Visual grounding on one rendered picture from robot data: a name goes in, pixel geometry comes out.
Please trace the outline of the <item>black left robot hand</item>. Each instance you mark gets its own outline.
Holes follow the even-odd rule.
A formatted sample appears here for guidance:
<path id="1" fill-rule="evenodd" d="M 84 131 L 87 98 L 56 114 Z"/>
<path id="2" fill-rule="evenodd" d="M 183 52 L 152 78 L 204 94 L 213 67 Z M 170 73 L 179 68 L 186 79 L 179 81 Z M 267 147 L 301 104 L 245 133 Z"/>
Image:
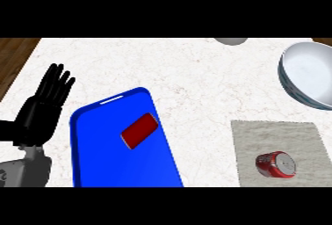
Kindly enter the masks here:
<path id="1" fill-rule="evenodd" d="M 52 138 L 59 123 L 59 115 L 75 78 L 64 70 L 64 65 L 52 63 L 37 87 L 27 99 L 16 119 L 0 120 L 0 142 L 15 146 L 41 146 Z"/>

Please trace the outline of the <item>grey placemat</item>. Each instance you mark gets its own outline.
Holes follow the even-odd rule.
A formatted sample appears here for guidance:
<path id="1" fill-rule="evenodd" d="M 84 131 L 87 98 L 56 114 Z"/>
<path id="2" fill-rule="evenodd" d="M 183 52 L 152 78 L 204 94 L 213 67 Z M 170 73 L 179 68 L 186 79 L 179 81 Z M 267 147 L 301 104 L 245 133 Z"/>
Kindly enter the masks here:
<path id="1" fill-rule="evenodd" d="M 230 122 L 241 187 L 332 187 L 332 162 L 311 122 Z M 255 158 L 283 151 L 295 160 L 292 178 L 267 178 Z"/>

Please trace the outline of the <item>white bowl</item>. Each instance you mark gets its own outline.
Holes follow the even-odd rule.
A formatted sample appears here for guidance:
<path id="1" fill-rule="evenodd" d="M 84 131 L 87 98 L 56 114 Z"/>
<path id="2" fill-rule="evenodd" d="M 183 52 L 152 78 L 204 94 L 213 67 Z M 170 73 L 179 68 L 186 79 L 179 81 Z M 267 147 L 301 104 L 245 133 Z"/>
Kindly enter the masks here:
<path id="1" fill-rule="evenodd" d="M 304 105 L 332 111 L 332 47 L 298 42 L 285 49 L 278 75 L 288 95 Z"/>

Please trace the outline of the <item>blue cutting board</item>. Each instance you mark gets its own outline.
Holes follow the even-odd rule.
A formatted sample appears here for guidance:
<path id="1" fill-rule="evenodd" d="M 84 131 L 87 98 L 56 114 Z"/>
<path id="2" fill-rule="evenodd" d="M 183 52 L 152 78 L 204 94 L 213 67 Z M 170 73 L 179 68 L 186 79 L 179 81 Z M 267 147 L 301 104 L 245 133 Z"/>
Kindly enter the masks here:
<path id="1" fill-rule="evenodd" d="M 148 146 L 130 150 L 123 144 L 121 132 L 145 113 L 154 114 L 159 127 Z M 134 88 L 74 112 L 69 141 L 72 183 L 77 187 L 183 185 L 146 88 Z"/>

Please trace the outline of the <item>dark red flat block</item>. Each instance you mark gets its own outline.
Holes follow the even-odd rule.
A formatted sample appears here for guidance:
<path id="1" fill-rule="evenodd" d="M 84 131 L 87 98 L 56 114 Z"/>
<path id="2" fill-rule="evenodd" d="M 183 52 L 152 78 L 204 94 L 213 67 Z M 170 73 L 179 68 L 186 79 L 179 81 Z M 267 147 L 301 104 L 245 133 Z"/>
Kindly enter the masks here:
<path id="1" fill-rule="evenodd" d="M 134 150 L 145 148 L 158 129 L 158 121 L 152 113 L 145 113 L 121 132 L 124 146 Z"/>

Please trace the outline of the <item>grey round object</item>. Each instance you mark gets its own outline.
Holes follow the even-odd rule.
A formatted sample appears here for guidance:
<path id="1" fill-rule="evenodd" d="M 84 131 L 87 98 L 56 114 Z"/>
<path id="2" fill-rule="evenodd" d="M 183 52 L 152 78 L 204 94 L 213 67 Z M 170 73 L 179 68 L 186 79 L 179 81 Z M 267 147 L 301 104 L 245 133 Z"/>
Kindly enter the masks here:
<path id="1" fill-rule="evenodd" d="M 247 41 L 247 38 L 217 38 L 217 42 L 227 46 L 238 46 Z"/>

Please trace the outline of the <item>red can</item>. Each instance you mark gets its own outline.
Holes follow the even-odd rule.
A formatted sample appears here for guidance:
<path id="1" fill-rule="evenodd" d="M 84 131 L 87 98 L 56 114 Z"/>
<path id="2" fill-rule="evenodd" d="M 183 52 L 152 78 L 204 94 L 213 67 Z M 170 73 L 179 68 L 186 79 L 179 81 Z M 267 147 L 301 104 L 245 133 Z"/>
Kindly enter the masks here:
<path id="1" fill-rule="evenodd" d="M 295 160 L 282 151 L 258 155 L 255 167 L 267 178 L 292 178 L 295 176 Z"/>

